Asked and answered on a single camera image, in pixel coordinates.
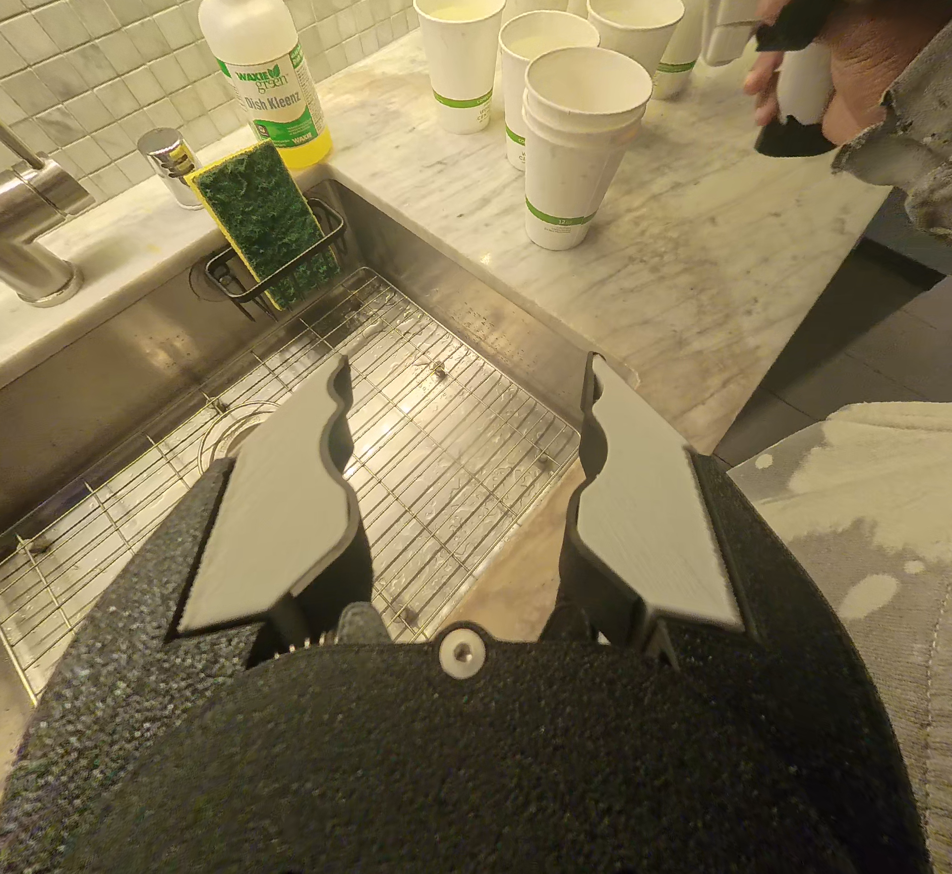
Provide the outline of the dish soap pump bottle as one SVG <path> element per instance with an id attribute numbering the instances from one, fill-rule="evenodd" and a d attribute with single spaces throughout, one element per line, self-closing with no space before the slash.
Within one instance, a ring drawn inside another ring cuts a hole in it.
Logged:
<path id="1" fill-rule="evenodd" d="M 323 161 L 332 141 L 292 13 L 283 0 L 203 0 L 199 26 L 259 141 L 290 169 Z"/>

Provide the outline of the steel kitchen faucet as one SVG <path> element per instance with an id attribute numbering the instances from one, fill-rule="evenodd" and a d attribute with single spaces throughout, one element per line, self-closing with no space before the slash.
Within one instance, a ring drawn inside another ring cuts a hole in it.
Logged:
<path id="1" fill-rule="evenodd" d="M 83 284 L 77 265 L 39 239 L 94 204 L 92 195 L 53 158 L 33 151 L 5 123 L 1 141 L 19 162 L 1 175 L 1 279 L 26 304 L 52 308 Z"/>

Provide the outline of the stainless steel sink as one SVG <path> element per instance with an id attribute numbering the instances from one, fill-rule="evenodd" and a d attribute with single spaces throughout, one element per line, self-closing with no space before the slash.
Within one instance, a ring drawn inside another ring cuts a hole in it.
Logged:
<path id="1" fill-rule="evenodd" d="M 2 531 L 361 267 L 447 320 L 483 357 L 581 428 L 594 346 L 534 315 L 344 185 L 326 181 L 311 196 L 345 216 L 348 253 L 338 280 L 303 306 L 277 318 L 251 307 L 252 319 L 245 318 L 208 282 L 206 256 L 2 386 Z"/>

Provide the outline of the green and yellow sponge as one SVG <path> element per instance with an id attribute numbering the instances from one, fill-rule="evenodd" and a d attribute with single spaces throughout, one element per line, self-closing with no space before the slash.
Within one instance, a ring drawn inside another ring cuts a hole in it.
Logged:
<path id="1" fill-rule="evenodd" d="M 340 273 L 322 228 L 278 150 L 261 141 L 184 176 L 276 309 L 289 309 Z"/>

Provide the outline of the chrome sink cap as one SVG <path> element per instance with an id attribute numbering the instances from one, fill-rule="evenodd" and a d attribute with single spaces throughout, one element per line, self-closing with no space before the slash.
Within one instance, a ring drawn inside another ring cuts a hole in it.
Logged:
<path id="1" fill-rule="evenodd" d="M 183 209 L 200 210 L 202 201 L 185 181 L 197 167 L 197 158 L 179 130 L 170 127 L 144 132 L 137 149 L 154 168 L 174 201 Z"/>

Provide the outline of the steel sink drain strainer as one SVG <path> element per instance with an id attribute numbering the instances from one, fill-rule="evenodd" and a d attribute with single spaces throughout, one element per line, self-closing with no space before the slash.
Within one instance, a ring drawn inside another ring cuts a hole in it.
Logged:
<path id="1" fill-rule="evenodd" d="M 196 452 L 198 474 L 203 475 L 218 460 L 236 457 L 244 441 L 279 407 L 274 401 L 230 405 L 202 434 Z"/>

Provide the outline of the person's grey mottled garment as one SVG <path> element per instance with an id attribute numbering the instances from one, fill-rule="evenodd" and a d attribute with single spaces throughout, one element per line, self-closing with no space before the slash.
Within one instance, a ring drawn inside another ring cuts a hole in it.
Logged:
<path id="1" fill-rule="evenodd" d="M 951 871 L 951 405 L 853 404 L 729 476 L 843 622 Z"/>

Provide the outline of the person's right hand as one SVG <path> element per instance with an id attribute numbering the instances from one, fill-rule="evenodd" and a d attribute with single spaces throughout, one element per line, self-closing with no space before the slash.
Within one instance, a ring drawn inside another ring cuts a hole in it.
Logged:
<path id="1" fill-rule="evenodd" d="M 880 123 L 885 92 L 949 19 L 950 0 L 838 0 L 819 36 L 834 86 L 825 138 L 839 147 Z"/>

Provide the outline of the person's right forearm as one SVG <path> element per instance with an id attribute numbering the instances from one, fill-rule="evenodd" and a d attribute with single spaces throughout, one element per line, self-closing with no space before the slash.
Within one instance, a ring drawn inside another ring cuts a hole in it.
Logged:
<path id="1" fill-rule="evenodd" d="M 918 230 L 951 236 L 951 25 L 885 91 L 882 121 L 839 148 L 835 172 L 905 195 Z"/>

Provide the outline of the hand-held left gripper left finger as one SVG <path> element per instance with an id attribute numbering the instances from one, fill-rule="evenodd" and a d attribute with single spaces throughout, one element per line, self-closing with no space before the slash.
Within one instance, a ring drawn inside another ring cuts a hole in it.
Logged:
<path id="1" fill-rule="evenodd" d="M 177 606 L 177 637 L 260 624 L 268 651 L 302 648 L 372 600 L 372 556 L 347 472 L 351 362 L 327 357 L 245 439 Z"/>

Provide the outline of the group of white paper cups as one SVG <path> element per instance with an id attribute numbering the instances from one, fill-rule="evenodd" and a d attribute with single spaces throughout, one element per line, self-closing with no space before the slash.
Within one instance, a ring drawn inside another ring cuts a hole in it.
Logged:
<path id="1" fill-rule="evenodd" d="M 657 72 L 692 71 L 700 27 L 698 0 L 414 0 L 432 96 L 446 130 L 472 133 L 488 123 L 496 52 L 503 58 L 506 154 L 526 167 L 522 101 L 530 62 L 568 47 L 609 49 Z"/>

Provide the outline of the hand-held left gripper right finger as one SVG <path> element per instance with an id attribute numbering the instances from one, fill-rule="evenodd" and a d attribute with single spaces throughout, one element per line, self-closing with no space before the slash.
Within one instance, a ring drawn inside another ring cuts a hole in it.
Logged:
<path id="1" fill-rule="evenodd" d="M 689 443 L 600 353 L 581 399 L 584 478 L 566 511 L 558 602 L 638 650 L 661 622 L 743 633 Z"/>

